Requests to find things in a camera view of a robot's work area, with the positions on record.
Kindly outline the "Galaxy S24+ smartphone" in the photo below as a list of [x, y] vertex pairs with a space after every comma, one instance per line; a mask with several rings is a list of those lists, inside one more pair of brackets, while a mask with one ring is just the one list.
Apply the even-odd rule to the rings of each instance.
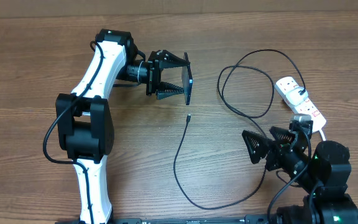
[[188, 63], [188, 65], [182, 68], [181, 79], [183, 84], [183, 94], [185, 96], [185, 104], [189, 105], [191, 100], [191, 92], [193, 87], [193, 77], [190, 67], [190, 61], [188, 54], [185, 52], [183, 59]]

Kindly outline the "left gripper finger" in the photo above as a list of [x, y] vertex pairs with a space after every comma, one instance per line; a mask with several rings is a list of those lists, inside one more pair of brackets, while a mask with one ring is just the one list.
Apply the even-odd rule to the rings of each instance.
[[183, 87], [167, 82], [160, 82], [156, 91], [156, 96], [158, 100], [162, 100], [164, 98], [180, 94], [184, 94]]
[[190, 65], [190, 62], [186, 59], [180, 58], [167, 50], [159, 52], [159, 68], [176, 68], [186, 67]]

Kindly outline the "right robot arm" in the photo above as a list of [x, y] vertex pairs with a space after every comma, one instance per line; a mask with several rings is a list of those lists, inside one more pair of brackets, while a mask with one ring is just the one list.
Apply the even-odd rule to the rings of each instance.
[[358, 223], [358, 208], [347, 194], [351, 173], [350, 152], [336, 141], [321, 141], [311, 148], [312, 121], [291, 121], [288, 129], [271, 127], [269, 139], [243, 131], [252, 163], [266, 160], [268, 171], [283, 169], [307, 192], [303, 205], [267, 209], [269, 223]]

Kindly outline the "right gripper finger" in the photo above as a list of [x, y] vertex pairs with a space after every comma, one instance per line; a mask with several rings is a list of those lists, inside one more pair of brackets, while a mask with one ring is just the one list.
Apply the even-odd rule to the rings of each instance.
[[272, 126], [269, 131], [273, 136], [273, 141], [277, 144], [292, 144], [295, 140], [295, 134], [287, 129]]
[[242, 137], [253, 164], [257, 164], [261, 159], [264, 159], [272, 148], [273, 141], [271, 139], [252, 131], [243, 130]]

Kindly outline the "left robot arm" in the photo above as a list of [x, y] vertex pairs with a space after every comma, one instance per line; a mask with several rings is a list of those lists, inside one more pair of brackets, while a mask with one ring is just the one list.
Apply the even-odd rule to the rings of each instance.
[[130, 32], [103, 29], [90, 43], [93, 59], [79, 84], [59, 94], [52, 127], [67, 153], [66, 164], [76, 170], [81, 197], [77, 223], [112, 223], [106, 165], [114, 144], [114, 126], [108, 99], [113, 88], [146, 86], [148, 96], [162, 100], [184, 95], [190, 104], [193, 77], [188, 55], [167, 50], [149, 57], [138, 50]]

